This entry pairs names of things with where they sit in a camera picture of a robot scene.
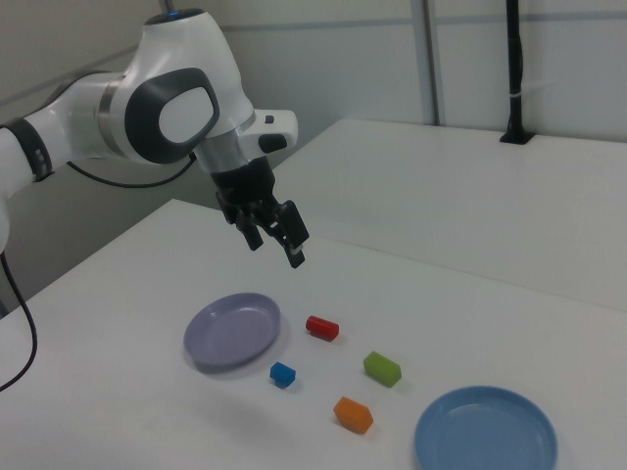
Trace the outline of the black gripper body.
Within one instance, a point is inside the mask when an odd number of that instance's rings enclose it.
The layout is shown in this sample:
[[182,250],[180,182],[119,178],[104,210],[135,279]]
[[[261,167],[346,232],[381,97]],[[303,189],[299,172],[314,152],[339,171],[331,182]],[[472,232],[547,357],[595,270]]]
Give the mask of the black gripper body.
[[275,177],[267,157],[254,159],[236,169],[212,172],[217,201],[226,221],[234,224],[238,214],[253,216],[265,224],[275,222],[277,201],[273,196]]

